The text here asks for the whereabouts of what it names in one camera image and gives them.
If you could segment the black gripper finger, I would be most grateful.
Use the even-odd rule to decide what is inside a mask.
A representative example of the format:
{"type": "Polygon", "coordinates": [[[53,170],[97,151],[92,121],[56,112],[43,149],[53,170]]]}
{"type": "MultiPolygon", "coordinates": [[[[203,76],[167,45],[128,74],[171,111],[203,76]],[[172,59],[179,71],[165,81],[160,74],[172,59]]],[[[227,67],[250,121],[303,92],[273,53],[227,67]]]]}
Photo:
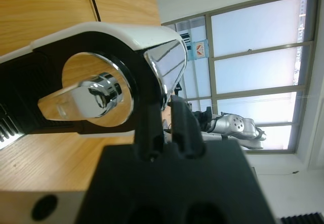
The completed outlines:
{"type": "Polygon", "coordinates": [[[171,96],[171,134],[183,158],[197,159],[204,155],[205,144],[198,121],[183,98],[177,95],[171,96]]]}
{"type": "Polygon", "coordinates": [[[163,126],[158,103],[148,105],[135,130],[136,155],[142,161],[155,160],[163,152],[163,126]]]}

